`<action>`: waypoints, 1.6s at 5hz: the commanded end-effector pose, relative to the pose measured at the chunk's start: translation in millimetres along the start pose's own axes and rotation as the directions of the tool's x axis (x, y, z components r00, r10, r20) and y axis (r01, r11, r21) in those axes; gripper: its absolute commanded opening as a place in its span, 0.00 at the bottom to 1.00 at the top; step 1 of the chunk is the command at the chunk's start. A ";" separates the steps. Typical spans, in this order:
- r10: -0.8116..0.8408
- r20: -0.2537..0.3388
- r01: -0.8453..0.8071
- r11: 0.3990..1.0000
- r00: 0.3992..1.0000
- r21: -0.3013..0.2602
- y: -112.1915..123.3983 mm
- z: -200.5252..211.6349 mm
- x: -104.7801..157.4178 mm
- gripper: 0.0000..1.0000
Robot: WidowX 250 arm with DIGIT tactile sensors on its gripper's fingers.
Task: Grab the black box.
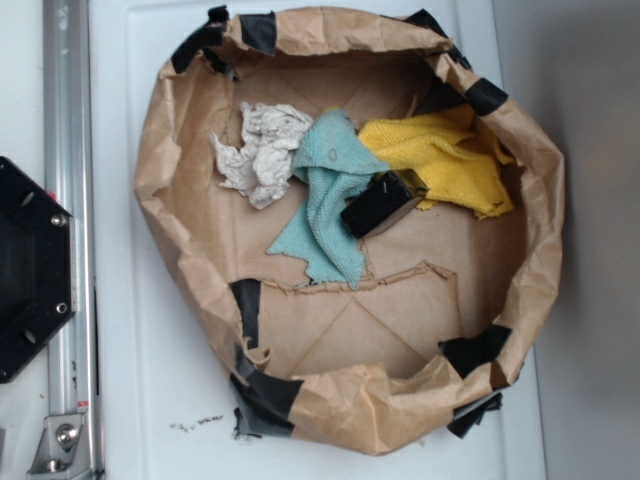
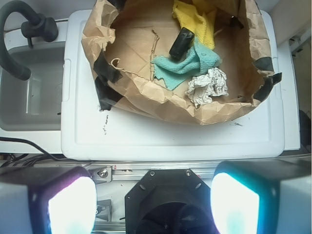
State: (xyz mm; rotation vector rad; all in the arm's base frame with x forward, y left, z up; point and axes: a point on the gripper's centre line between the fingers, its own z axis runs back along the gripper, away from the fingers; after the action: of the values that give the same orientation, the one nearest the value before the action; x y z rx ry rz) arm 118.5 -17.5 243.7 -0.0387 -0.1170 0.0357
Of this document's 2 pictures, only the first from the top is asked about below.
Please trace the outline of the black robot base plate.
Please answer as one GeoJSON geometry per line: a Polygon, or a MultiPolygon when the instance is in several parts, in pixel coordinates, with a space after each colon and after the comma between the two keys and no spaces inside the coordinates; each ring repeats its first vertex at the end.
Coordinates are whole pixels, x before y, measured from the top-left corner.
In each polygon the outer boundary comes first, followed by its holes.
{"type": "Polygon", "coordinates": [[[73,217],[1,159],[1,382],[12,382],[74,314],[73,217]]]}

